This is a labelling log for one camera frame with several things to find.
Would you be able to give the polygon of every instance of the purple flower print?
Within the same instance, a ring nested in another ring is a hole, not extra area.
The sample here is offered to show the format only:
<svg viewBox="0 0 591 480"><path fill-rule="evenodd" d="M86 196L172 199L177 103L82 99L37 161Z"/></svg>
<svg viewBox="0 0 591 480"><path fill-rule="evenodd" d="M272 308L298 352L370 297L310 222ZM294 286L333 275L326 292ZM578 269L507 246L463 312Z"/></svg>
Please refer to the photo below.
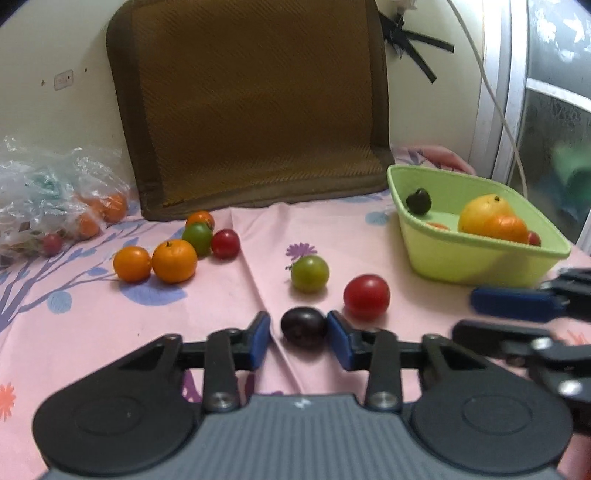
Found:
<svg viewBox="0 0 591 480"><path fill-rule="evenodd" d="M246 401L250 400L250 398L254 395L255 392L255 383L256 383L256 374L250 373L246 378L246 383L244 384L244 396L246 397ZM274 391L273 393L262 394L262 395L271 395L276 397L278 395L283 395L283 392L280 390Z"/></svg>
<svg viewBox="0 0 591 480"><path fill-rule="evenodd" d="M185 399L191 403L199 403L202 400L201 395L195 387L193 374L189 370L184 373L183 397L185 397Z"/></svg>
<svg viewBox="0 0 591 480"><path fill-rule="evenodd" d="M287 247L286 256L291 257L291 261L295 262L305 255L317 254L316 247L310 244L291 244Z"/></svg>

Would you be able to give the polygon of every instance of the brown cushion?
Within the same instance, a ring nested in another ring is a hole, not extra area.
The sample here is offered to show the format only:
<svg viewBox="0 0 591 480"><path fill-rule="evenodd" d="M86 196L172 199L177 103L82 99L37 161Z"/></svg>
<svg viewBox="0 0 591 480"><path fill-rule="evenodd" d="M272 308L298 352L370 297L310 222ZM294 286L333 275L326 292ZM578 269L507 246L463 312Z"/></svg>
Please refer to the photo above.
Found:
<svg viewBox="0 0 591 480"><path fill-rule="evenodd" d="M386 188L374 0L130 0L107 50L148 219Z"/></svg>

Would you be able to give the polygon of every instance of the white cable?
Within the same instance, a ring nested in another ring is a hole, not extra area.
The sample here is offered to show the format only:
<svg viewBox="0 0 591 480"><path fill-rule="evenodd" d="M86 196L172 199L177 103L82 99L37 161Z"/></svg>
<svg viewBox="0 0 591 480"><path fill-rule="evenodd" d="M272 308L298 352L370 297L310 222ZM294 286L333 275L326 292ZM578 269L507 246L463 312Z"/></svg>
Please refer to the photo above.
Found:
<svg viewBox="0 0 591 480"><path fill-rule="evenodd" d="M519 176L521 177L521 188L523 190L523 196L527 200L527 182L525 181L525 172L523 170L523 163L521 162L521 157L519 156L519 148L517 148L517 143L515 142L515 138L513 137L513 134L511 133L511 128L509 127L509 124L507 123L507 119L505 118L505 114L503 113L503 110L499 106L499 102L496 100L496 96L495 96L494 92L492 91L491 84L489 83L488 77L486 76L486 72L484 70L484 64L482 63L480 53L478 52L478 48L477 48L476 44L474 43L474 39L470 35L470 32L469 32L468 27L466 25L466 22L464 22L462 15L457 10L457 8L453 4L452 0L447 0L447 3L449 4L450 8L453 10L453 13L455 14L455 16L457 18L457 21L459 22L460 26L462 27L462 30L464 31L464 35L466 36L468 42L470 43L470 46L472 47L472 51L474 52L474 57L476 58L478 68L480 68L480 75L482 76L482 81L484 82L484 85L486 86L486 90L488 90L488 93L491 96L492 102L495 104L495 110L497 111L497 113L501 117L501 122L503 123L503 127L505 128L505 132L507 133L507 137L509 137L509 142L511 143L511 148L513 149L513 155L515 156L515 162L517 163L517 169L519 170Z"/></svg>

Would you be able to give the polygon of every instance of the red tomato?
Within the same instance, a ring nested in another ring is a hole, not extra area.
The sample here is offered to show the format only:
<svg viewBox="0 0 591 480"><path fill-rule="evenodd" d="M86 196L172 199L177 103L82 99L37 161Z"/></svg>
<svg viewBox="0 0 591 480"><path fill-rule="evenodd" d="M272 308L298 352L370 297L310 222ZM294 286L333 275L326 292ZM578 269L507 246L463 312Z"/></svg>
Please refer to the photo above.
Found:
<svg viewBox="0 0 591 480"><path fill-rule="evenodd" d="M533 245L535 247L541 247L542 246L542 239L540 238L540 236L533 232L532 230L530 230L528 237L527 237L527 242L530 245Z"/></svg>
<svg viewBox="0 0 591 480"><path fill-rule="evenodd" d="M48 233L41 241L43 245L43 253L48 257L53 257L61 252L64 242L57 233Z"/></svg>
<svg viewBox="0 0 591 480"><path fill-rule="evenodd" d="M220 260L235 258L240 252L240 238L234 230L220 230L212 238L213 256Z"/></svg>
<svg viewBox="0 0 591 480"><path fill-rule="evenodd" d="M343 293L345 307L359 320L371 321L390 305L390 288L382 277L360 275L351 280Z"/></svg>

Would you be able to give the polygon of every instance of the electrical outlet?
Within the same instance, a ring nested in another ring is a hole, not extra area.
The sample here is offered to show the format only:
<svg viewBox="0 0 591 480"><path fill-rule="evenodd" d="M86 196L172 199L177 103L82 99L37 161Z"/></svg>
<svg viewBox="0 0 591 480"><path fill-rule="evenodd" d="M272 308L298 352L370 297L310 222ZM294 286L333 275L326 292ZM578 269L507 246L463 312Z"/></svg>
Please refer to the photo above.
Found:
<svg viewBox="0 0 591 480"><path fill-rule="evenodd" d="M63 73L58 73L53 79L53 86L56 91L62 88L70 87L74 83L74 70L66 70Z"/></svg>

